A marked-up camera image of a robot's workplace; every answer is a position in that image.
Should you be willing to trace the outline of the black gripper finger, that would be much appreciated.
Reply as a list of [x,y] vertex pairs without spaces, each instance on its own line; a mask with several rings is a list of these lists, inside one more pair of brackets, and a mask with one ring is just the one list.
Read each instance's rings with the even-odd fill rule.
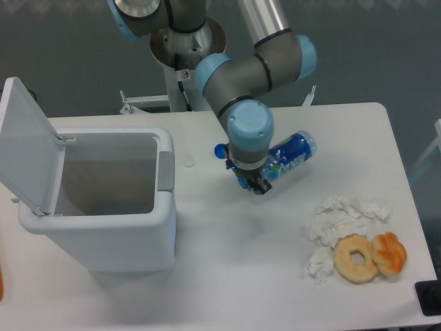
[[253,179],[249,182],[250,190],[254,194],[265,194],[272,189],[272,185],[266,179]]

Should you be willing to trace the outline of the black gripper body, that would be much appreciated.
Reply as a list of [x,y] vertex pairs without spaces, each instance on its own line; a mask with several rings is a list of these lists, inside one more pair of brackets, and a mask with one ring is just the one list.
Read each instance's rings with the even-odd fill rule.
[[267,147],[250,152],[229,143],[227,145],[226,168],[232,170],[242,186],[250,188],[253,179],[264,179],[263,168],[267,160]]

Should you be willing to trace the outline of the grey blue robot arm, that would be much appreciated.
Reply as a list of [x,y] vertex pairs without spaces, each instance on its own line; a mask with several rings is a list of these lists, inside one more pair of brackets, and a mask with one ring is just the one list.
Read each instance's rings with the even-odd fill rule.
[[281,2],[238,2],[254,45],[242,61],[225,54],[225,33],[207,16],[204,1],[109,1],[108,7],[128,39],[149,37],[170,110],[211,110],[229,139],[227,168],[248,190],[270,190],[273,117],[258,98],[306,77],[317,64],[314,44],[292,32]]

